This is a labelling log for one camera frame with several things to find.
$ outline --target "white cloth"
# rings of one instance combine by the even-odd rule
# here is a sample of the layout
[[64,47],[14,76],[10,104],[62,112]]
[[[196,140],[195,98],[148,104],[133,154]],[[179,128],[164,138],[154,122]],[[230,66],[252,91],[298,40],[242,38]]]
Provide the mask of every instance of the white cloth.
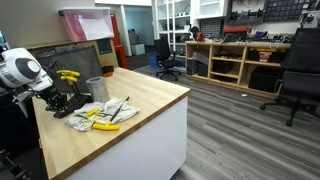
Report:
[[[85,104],[82,108],[74,111],[75,115],[67,120],[66,124],[78,131],[89,131],[92,129],[93,123],[106,124],[110,121],[121,105],[121,110],[111,121],[111,124],[125,121],[140,111],[139,108],[129,106],[128,101],[124,102],[123,99],[112,98],[106,103],[93,102]],[[88,119],[84,118],[89,111],[95,108],[99,109],[99,114],[92,115]]]

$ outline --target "gray wood floor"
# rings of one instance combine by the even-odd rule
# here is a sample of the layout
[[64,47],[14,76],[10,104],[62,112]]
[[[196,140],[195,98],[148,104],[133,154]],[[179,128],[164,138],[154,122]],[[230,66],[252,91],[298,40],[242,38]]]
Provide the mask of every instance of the gray wood floor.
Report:
[[[137,72],[154,76],[156,69]],[[285,126],[289,109],[259,109],[261,98],[186,79],[192,88],[188,109],[187,160],[172,180],[320,179],[320,120],[298,112]]]

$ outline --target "office chair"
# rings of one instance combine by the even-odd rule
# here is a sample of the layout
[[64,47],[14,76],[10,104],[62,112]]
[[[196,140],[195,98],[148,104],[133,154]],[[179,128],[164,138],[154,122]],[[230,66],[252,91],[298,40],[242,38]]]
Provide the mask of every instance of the office chair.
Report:
[[163,76],[171,74],[172,76],[174,76],[176,78],[176,81],[178,81],[178,77],[173,74],[174,72],[179,73],[179,75],[181,75],[180,71],[175,71],[175,70],[171,70],[171,68],[173,68],[174,66],[177,66],[180,62],[175,60],[176,59],[176,53],[173,52],[173,58],[170,59],[171,57],[171,52],[170,52],[170,48],[169,48],[169,44],[168,41],[166,39],[157,39],[154,40],[154,44],[156,46],[156,58],[157,58],[157,65],[161,68],[164,69],[164,71],[161,72],[157,72],[156,76],[158,77],[159,74],[162,74],[162,76],[160,76],[160,79],[163,78]]
[[[282,88],[276,103],[264,103],[266,106],[286,106],[291,108],[291,117],[286,122],[292,126],[297,110],[305,111],[320,119],[315,113],[317,105],[304,104],[303,98],[320,97],[320,28],[297,29],[291,48],[283,62],[281,62]],[[296,100],[283,97],[292,95]]]

